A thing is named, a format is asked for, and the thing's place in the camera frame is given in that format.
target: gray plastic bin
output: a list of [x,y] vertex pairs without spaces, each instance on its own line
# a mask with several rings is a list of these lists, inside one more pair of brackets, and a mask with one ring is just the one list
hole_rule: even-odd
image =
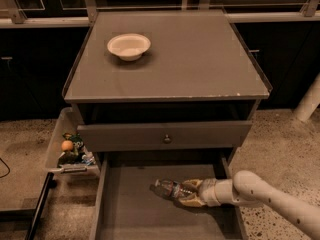
[[84,165],[75,164],[65,166],[65,168],[58,168],[58,159],[62,153],[61,143],[63,142],[63,133],[70,132],[76,133],[77,123],[73,116],[72,108],[64,108],[61,110],[59,118],[56,122],[52,137],[46,152],[46,163],[45,169],[48,172],[53,172],[55,174],[74,174],[74,175],[99,175],[99,168],[97,165]]

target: speckled floor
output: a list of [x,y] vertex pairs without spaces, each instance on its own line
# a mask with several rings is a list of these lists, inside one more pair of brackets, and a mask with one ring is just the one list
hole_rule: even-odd
[[[10,166],[0,178],[0,209],[34,208],[45,180],[45,152],[55,120],[0,123],[0,157]],[[320,110],[306,123],[290,110],[257,111],[231,164],[320,206]],[[7,172],[0,163],[0,176]],[[88,239],[98,179],[55,177],[35,239]],[[270,208],[241,208],[248,239],[309,239]],[[26,224],[0,223],[0,239],[24,239]]]

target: bottle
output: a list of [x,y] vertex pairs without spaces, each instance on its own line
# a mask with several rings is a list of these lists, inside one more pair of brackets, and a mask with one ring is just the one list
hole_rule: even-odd
[[197,192],[197,188],[177,181],[163,179],[156,180],[155,193],[164,198],[185,198]]

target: white cylinder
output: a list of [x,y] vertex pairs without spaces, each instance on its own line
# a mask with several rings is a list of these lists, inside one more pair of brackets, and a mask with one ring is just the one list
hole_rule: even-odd
[[309,90],[302,98],[294,115],[301,121],[307,121],[320,104],[320,74],[316,77]]

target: black cable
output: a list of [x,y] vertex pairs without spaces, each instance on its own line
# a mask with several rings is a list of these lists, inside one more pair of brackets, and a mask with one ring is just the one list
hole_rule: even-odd
[[1,178],[6,177],[6,176],[10,173],[10,167],[2,160],[1,157],[0,157],[0,161],[1,161],[1,162],[7,167],[7,169],[8,169],[8,172],[7,172],[6,174],[0,176],[0,179],[1,179]]

